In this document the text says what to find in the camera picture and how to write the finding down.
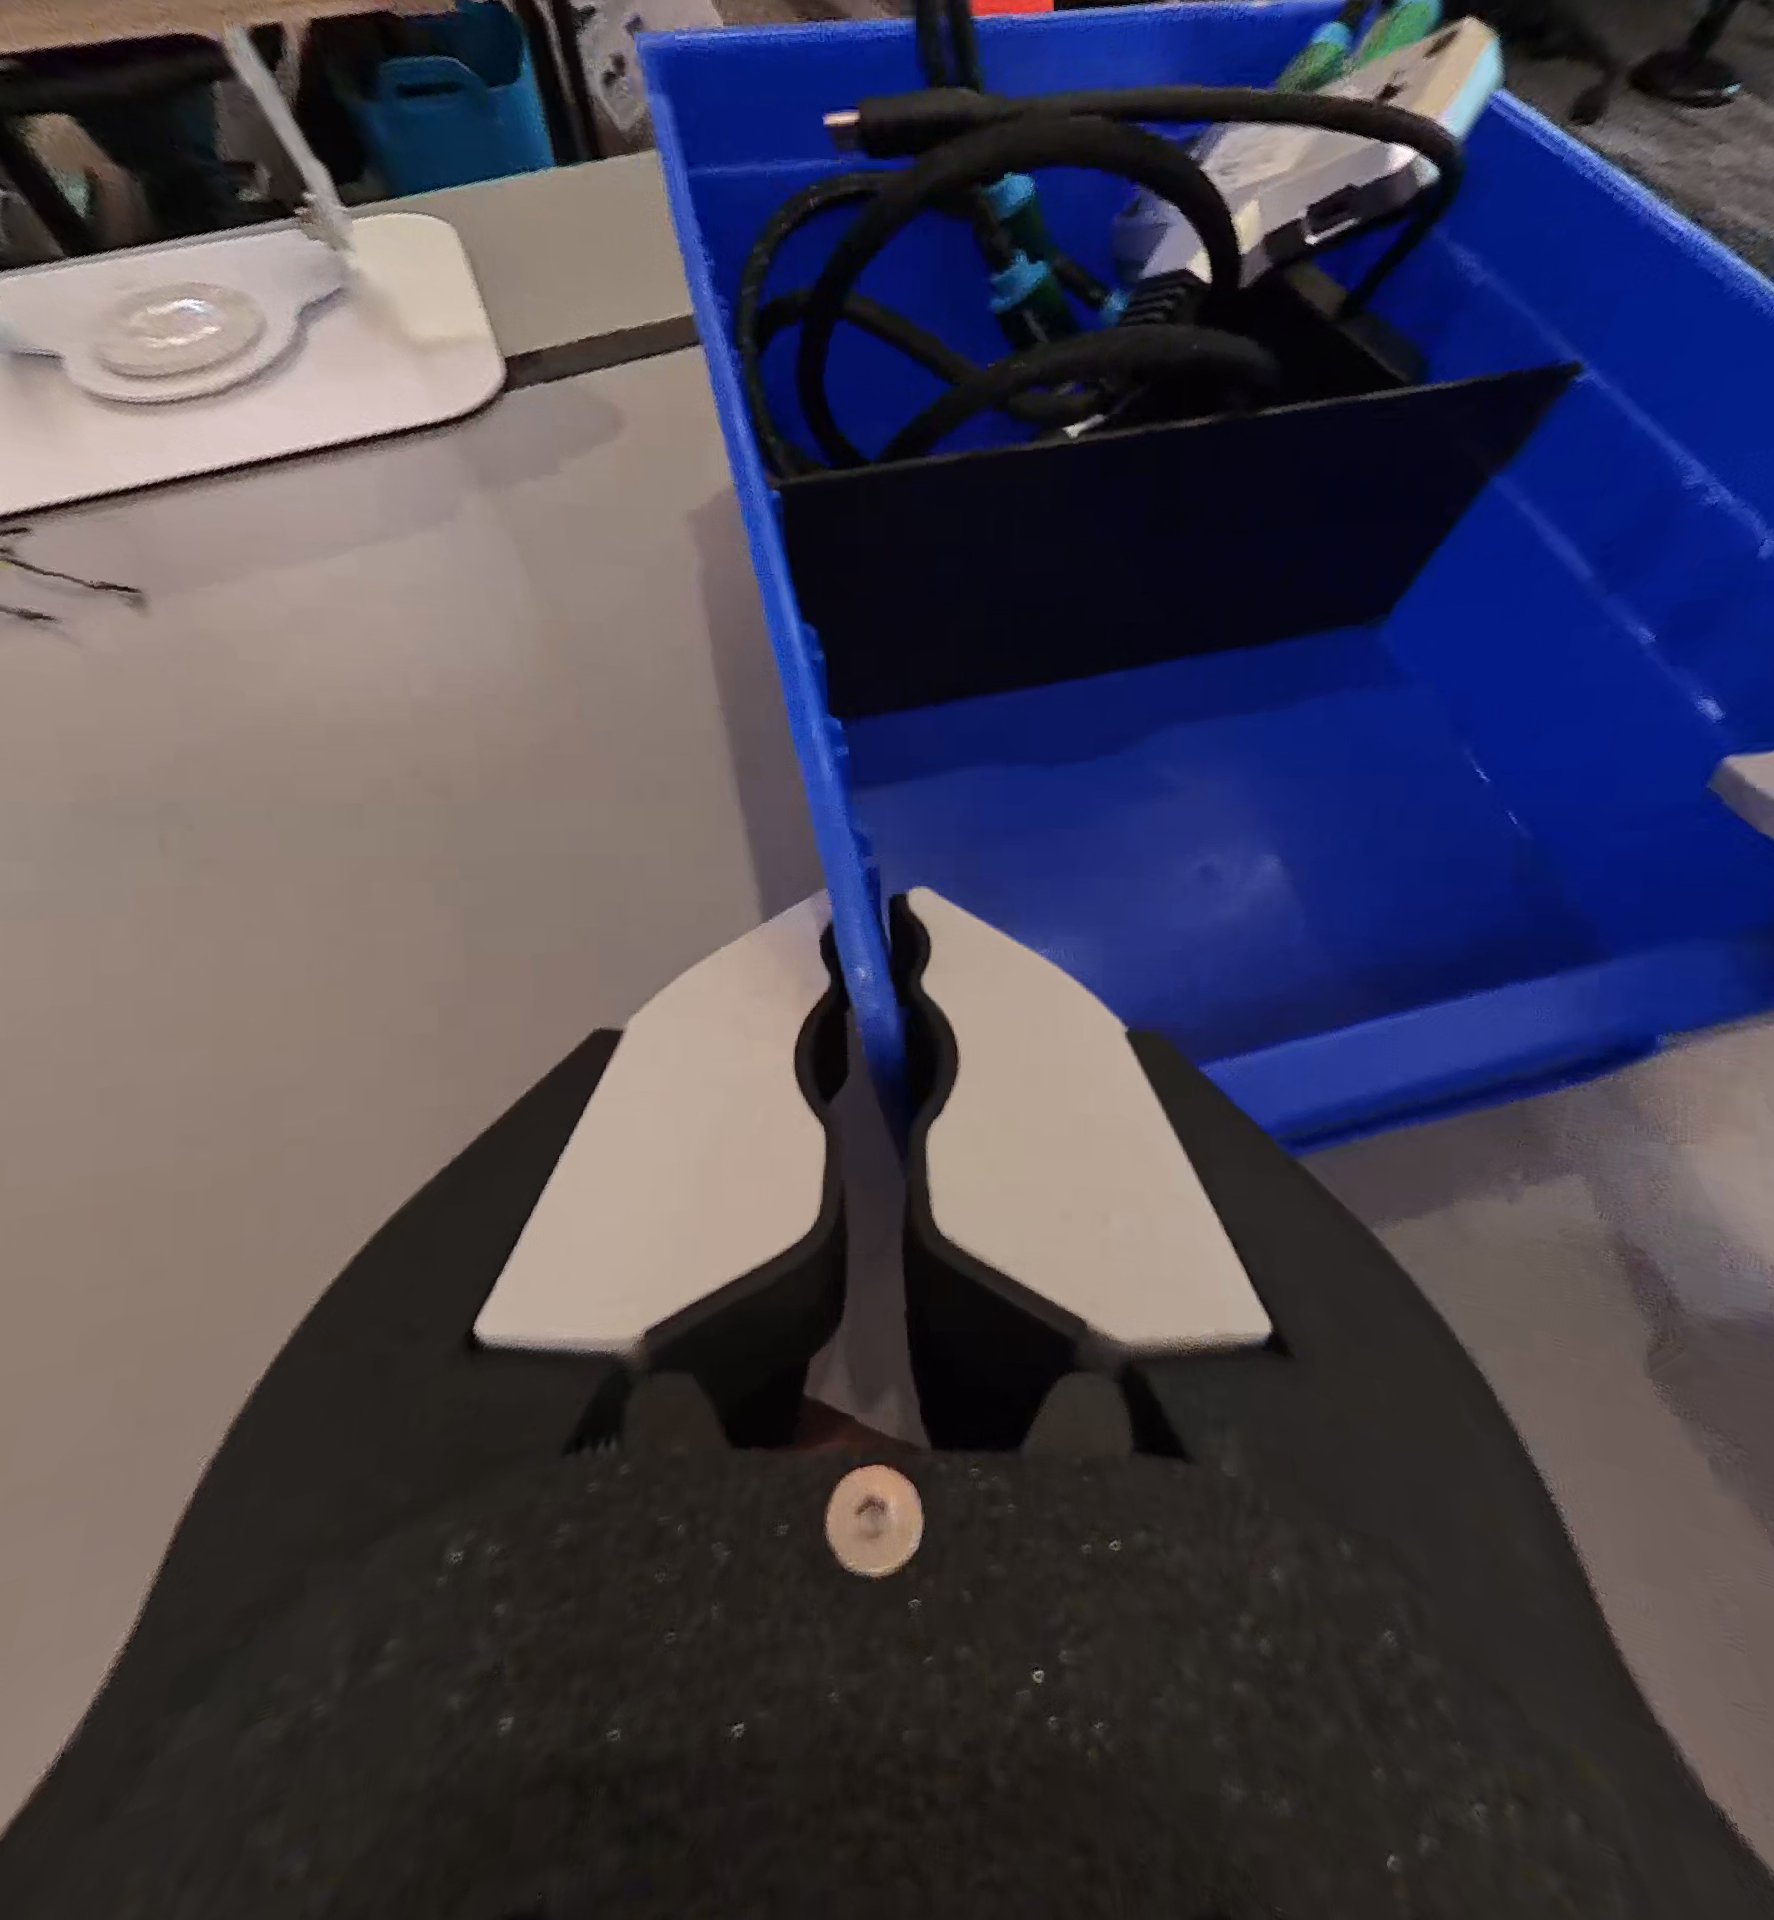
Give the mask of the black bin divider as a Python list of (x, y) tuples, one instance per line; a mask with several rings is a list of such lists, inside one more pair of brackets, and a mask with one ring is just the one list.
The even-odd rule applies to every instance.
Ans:
[(860, 721), (1376, 626), (1579, 371), (784, 481), (828, 710)]

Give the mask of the white stand base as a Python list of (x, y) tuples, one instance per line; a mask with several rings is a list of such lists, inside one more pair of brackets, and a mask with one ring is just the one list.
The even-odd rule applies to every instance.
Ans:
[[(504, 358), (458, 230), (427, 211), (349, 211), (250, 30), (361, 4), (0, 4), (0, 54), (91, 38), (194, 36), (250, 93), (301, 181), (297, 217), (0, 274), (0, 520), (148, 491), (469, 417)], [(134, 379), (91, 358), (126, 295), (213, 282), (257, 299), (229, 366)]]

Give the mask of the blue storage bin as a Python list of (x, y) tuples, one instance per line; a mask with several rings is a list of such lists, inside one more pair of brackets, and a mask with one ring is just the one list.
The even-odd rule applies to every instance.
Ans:
[(1431, 381), (1579, 363), (1380, 623), (833, 719), (732, 300), (918, 82), (902, 23), (665, 34), (660, 163), (871, 1066), (883, 900), (931, 886), (1163, 1034), (1290, 1145), (1580, 1082), (1774, 1009), (1774, 283), (1502, 94), (1372, 316)]

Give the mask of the blue plastic container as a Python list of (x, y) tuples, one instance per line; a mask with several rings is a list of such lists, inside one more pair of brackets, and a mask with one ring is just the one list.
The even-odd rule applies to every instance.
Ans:
[(393, 197), (438, 193), (555, 163), (535, 54), (504, 4), (412, 14), (396, 50), (362, 56), (346, 104)]

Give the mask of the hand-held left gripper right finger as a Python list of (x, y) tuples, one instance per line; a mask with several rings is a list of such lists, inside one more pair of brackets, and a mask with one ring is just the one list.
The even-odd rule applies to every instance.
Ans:
[(1070, 1375), (1265, 1349), (1276, 1325), (1126, 1024), (935, 888), (897, 896), (894, 927), (930, 1443), (1018, 1448)]

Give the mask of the black twist tie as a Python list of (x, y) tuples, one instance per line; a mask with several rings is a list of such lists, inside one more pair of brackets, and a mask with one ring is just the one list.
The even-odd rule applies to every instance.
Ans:
[(0, 617), (21, 626), (58, 627), (63, 606), (74, 603), (116, 603), (128, 610), (148, 610), (143, 588), (34, 556), (38, 526), (31, 520), (0, 521)]

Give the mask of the grey desk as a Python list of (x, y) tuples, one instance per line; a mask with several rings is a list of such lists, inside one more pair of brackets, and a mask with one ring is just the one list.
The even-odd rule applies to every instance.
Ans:
[[(3, 547), (0, 1831), (235, 1410), (550, 1072), (820, 885), (657, 158), (431, 198), (540, 383)], [(1774, 1869), (1774, 1020), (1308, 1161)]]

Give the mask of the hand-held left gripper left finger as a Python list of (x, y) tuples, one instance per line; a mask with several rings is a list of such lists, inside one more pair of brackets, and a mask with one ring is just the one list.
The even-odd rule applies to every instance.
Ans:
[(791, 1439), (846, 1302), (830, 923), (826, 900), (789, 905), (614, 1037), (472, 1323), (480, 1347), (684, 1375), (736, 1445)]

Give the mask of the clear round disc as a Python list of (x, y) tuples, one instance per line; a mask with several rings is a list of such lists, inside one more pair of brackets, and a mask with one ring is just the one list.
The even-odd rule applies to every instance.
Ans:
[(171, 282), (126, 295), (93, 321), (93, 363), (121, 377), (162, 379), (229, 366), (258, 346), (267, 317), (250, 295)]

